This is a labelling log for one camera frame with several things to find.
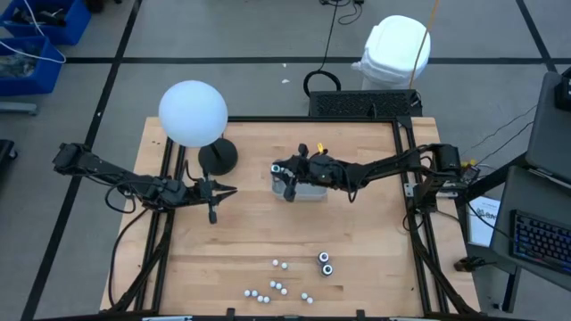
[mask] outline wooden tabletop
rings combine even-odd
[[[413,119],[413,124],[417,144],[439,142],[434,119]],[[176,211],[161,314],[224,315],[227,308],[235,308],[237,315],[248,316],[351,317],[356,309],[365,309],[370,317],[422,316],[410,237],[401,226],[405,208],[400,177],[372,182],[359,190],[355,203],[333,190],[324,202],[294,203],[280,201],[271,192],[271,162],[297,153],[299,143],[307,144],[310,153],[322,143],[331,156],[349,162],[395,155],[390,124],[232,122],[224,137],[236,145],[238,163],[216,179],[239,192],[218,207],[216,225],[209,223],[206,206]],[[165,141],[159,120],[147,119],[136,173],[159,174]],[[197,153],[186,152],[194,176],[202,172]],[[452,201],[439,200],[439,209],[456,215]],[[133,217],[125,215],[121,228]],[[116,298],[140,269],[150,217],[133,225],[119,246]],[[464,300],[479,309],[472,276],[452,266],[466,256],[458,222],[437,214],[432,220],[444,274]],[[319,273],[316,259],[321,251],[329,253],[335,269],[330,277]],[[273,259],[287,262],[289,268],[273,267]],[[427,276],[432,307],[438,310],[434,282]],[[154,280],[151,275],[147,298]],[[271,280],[282,283],[288,294],[271,289]],[[246,289],[269,296],[271,303],[245,298]],[[302,292],[314,298],[313,304],[301,300]],[[150,307],[150,300],[145,305]],[[108,306],[105,294],[102,308]]]

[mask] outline gray floor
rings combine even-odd
[[[108,2],[92,18],[81,42],[62,47],[69,57],[107,57],[117,52],[134,0]],[[0,7],[8,0],[0,0]],[[525,0],[547,49],[554,58],[571,58],[567,0]],[[331,56],[360,56],[371,27],[393,14],[424,23],[432,2],[368,0],[362,17],[350,26],[335,25]],[[351,12],[339,9],[340,14]],[[290,0],[143,0],[125,57],[320,57],[333,7],[318,1]],[[0,36],[7,35],[0,29]],[[442,0],[432,37],[432,57],[540,58],[516,1]],[[61,142],[83,142],[111,65],[66,64],[50,95],[7,97],[37,103],[36,117],[0,114],[0,137],[18,145],[20,158],[5,177],[0,198],[0,313],[20,317],[52,233],[70,180],[52,171]],[[214,85],[231,115],[305,115],[305,74],[317,64],[122,64],[119,68],[94,150],[108,161],[132,168],[143,122],[157,114],[162,93],[185,79]],[[558,65],[559,71],[566,65]],[[361,76],[348,64],[328,64],[343,89],[359,89]],[[543,64],[429,64],[416,82],[424,113],[436,117],[444,142],[482,159],[525,125],[519,119],[488,143],[469,147],[537,102],[546,72]],[[325,79],[313,90],[333,89]],[[498,167],[526,147],[530,130],[486,163]],[[74,203],[36,317],[95,313],[103,293],[112,243],[120,215],[103,204],[103,188],[83,182]],[[475,274],[484,311],[501,301],[506,275],[487,267]],[[566,319],[571,293],[524,274],[516,312],[508,317]]]

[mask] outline blue bin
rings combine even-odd
[[[75,45],[81,39],[83,31],[86,29],[91,12],[83,4],[83,0],[28,0],[29,6],[34,9],[36,4],[56,4],[63,8],[69,8],[65,16],[65,27],[39,25],[46,37],[54,45]],[[11,18],[17,8],[26,10],[28,7],[23,0],[12,0],[2,17],[0,25],[10,31],[15,37],[41,36],[33,24],[12,23]]]
[[[62,60],[62,56],[46,37],[21,37],[0,39],[10,47],[28,53],[32,48],[41,48],[41,56]],[[0,55],[13,54],[12,51],[0,45]],[[48,94],[54,90],[55,82],[60,74],[62,65],[57,62],[38,60],[34,72],[28,77],[0,78],[0,95],[32,95]]]

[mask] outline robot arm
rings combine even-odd
[[[414,186],[414,200],[418,206],[435,208],[435,196],[444,183],[459,185],[460,161],[458,149],[449,144],[422,145],[400,155],[368,164],[349,163],[327,155],[327,150],[307,157],[308,148],[300,144],[299,155],[272,164],[271,174],[285,183],[284,198],[293,202],[298,183],[340,189],[349,194],[366,187],[368,183],[405,172],[419,173],[426,177],[421,185]],[[433,154],[432,165],[421,163],[424,152]]]
[[[54,170],[62,175],[91,177],[116,188],[127,197],[136,196],[149,210],[169,210],[185,206],[208,204],[210,221],[216,223],[213,207],[236,192],[208,178],[199,178],[193,186],[167,177],[137,175],[115,166],[91,153],[83,144],[62,144],[53,161]],[[213,195],[212,191],[225,191]]]

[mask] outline white plastic container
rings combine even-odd
[[[407,89],[425,31],[422,23],[400,15],[387,17],[373,27],[361,61],[352,65],[363,73],[361,89]],[[429,56],[430,34],[426,35],[418,58],[415,79],[426,67]]]

